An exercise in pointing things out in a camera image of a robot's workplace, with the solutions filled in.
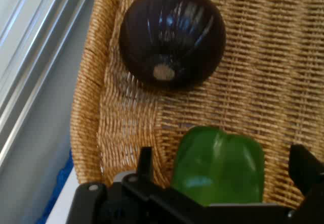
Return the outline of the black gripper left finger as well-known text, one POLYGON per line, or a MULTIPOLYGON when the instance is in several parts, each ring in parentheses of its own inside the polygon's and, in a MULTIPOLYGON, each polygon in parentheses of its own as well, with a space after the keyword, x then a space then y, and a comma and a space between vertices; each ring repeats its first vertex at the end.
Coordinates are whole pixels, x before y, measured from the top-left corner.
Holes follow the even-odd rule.
POLYGON ((173 188, 153 183, 151 147, 141 148, 135 173, 107 187, 80 185, 67 223, 211 223, 207 208, 173 188))

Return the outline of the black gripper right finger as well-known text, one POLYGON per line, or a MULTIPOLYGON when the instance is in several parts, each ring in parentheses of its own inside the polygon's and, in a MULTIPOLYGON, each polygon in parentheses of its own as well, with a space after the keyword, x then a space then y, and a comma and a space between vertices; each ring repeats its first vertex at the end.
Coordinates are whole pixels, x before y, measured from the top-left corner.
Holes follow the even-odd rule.
POLYGON ((289 177, 304 199, 287 223, 323 223, 323 163, 303 145, 291 145, 289 177))

